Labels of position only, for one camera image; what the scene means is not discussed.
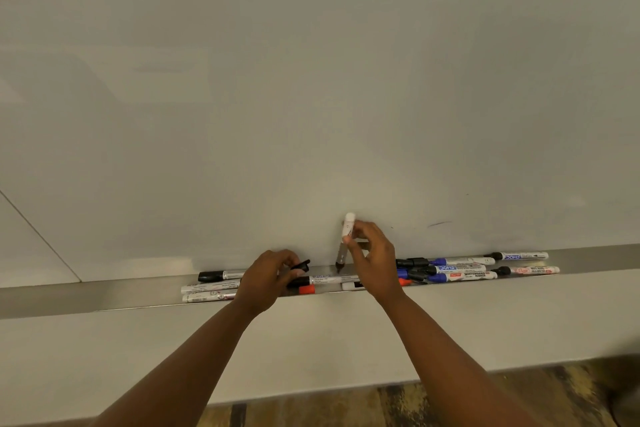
right hand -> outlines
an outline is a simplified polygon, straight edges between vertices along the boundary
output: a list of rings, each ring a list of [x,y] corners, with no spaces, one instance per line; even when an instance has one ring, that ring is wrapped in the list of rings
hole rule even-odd
[[[369,254],[364,256],[354,238],[369,240]],[[396,249],[376,223],[356,220],[352,237],[342,237],[347,245],[362,285],[383,304],[404,295],[396,271]]]

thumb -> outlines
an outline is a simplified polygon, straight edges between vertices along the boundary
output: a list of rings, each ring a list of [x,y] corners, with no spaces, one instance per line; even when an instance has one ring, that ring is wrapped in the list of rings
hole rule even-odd
[[[342,237],[342,243],[347,245],[349,252],[351,252],[351,257],[353,258],[353,263],[356,266],[362,265],[366,259],[364,258],[364,253],[362,253],[362,248],[358,245],[358,242],[349,236]]]
[[[290,270],[278,277],[278,286],[284,290],[284,288],[289,285],[289,282],[291,282],[294,278],[303,276],[304,274],[305,271],[301,269]]]

floor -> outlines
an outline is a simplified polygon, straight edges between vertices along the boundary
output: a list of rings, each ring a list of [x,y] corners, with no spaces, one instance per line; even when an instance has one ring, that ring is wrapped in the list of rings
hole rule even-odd
[[[640,381],[637,358],[591,360],[496,373],[494,381],[548,426],[616,427],[612,395]],[[38,427],[84,427],[89,420]],[[440,426],[419,383],[315,393],[210,407],[198,427]]]

metal ledge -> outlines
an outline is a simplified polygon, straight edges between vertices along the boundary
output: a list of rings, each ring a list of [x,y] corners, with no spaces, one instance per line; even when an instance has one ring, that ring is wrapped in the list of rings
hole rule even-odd
[[[563,274],[640,268],[640,245],[600,246],[550,250],[544,262]],[[311,267],[313,275],[334,273],[333,267]],[[355,273],[347,265],[342,274]],[[0,289],[0,319],[80,314],[101,310],[161,307],[182,304],[180,287],[197,282],[197,275],[131,278]],[[317,286],[317,293],[340,292],[340,286]],[[289,291],[287,295],[296,295]]]

dark skin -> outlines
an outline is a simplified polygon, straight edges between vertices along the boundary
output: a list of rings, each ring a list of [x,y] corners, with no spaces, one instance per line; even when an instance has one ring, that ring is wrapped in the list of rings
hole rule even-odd
[[[539,426],[404,293],[397,279],[394,246],[378,226],[356,221],[353,237],[369,241],[370,252],[364,257],[354,239],[343,237],[360,281],[395,326],[445,423],[464,427]],[[91,425],[195,426],[242,333],[254,318],[273,305],[291,280],[302,275],[300,270],[287,269],[298,263],[300,259],[291,250],[262,253],[245,272],[236,298]]]

